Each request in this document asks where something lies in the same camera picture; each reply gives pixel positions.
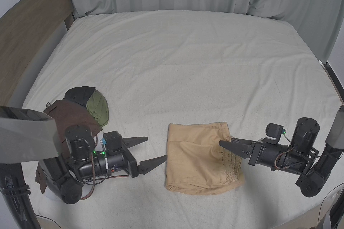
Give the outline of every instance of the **folded tan shorts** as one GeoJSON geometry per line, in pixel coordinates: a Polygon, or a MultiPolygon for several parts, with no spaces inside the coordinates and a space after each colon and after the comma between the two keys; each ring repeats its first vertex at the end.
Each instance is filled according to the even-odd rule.
{"type": "Polygon", "coordinates": [[[170,124],[166,188],[189,195],[217,195],[243,184],[241,158],[218,145],[230,139],[226,122],[170,124]]]}

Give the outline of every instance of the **bed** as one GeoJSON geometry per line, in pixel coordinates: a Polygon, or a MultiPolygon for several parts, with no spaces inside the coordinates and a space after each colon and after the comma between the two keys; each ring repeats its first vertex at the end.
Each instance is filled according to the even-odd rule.
{"type": "MultiPolygon", "coordinates": [[[[291,138],[298,118],[307,116],[320,124],[314,147],[322,151],[341,106],[327,73],[290,24],[216,12],[78,18],[23,107],[43,111],[47,102],[83,85],[108,100],[105,132],[149,138],[131,150],[137,161],[166,153],[170,123],[227,121],[233,137],[258,140],[268,123],[284,125],[291,138]]],[[[295,185],[297,176],[244,160],[245,184],[220,195],[191,196],[164,187],[164,164],[135,179],[106,180],[89,199],[67,205],[40,193],[36,167],[23,163],[35,212],[68,229],[272,228],[319,205],[344,181],[339,161],[321,192],[306,198],[295,185]]]]}

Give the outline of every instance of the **headboard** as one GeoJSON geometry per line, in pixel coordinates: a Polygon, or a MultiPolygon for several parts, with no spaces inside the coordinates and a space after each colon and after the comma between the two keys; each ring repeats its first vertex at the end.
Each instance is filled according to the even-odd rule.
{"type": "Polygon", "coordinates": [[[40,51],[63,21],[69,29],[73,11],[71,0],[20,0],[0,18],[0,105],[25,98],[46,61],[40,51]]]}

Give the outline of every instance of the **white bed sheet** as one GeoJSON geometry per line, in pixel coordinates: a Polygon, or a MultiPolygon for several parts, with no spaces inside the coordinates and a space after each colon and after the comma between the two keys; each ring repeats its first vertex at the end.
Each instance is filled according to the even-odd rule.
{"type": "MultiPolygon", "coordinates": [[[[44,110],[75,86],[109,103],[104,131],[148,136],[138,161],[166,153],[169,123],[227,121],[232,136],[258,140],[268,123],[291,138],[298,118],[320,124],[321,152],[341,105],[332,83],[295,29],[259,17],[195,11],[130,12],[77,19],[33,85],[24,107],[44,110]]],[[[344,181],[339,161],[319,195],[302,196],[296,175],[242,162],[246,183],[215,196],[168,191],[166,164],[147,175],[106,180],[74,205],[52,201],[23,165],[36,213],[65,228],[270,228],[319,204],[344,181]]]]}

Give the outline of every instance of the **bed frame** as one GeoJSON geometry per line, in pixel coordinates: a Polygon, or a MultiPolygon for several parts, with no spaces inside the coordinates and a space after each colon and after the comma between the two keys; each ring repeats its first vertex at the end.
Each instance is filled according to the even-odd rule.
{"type": "Polygon", "coordinates": [[[73,11],[71,0],[20,0],[0,18],[0,105],[22,107],[73,11]]]}

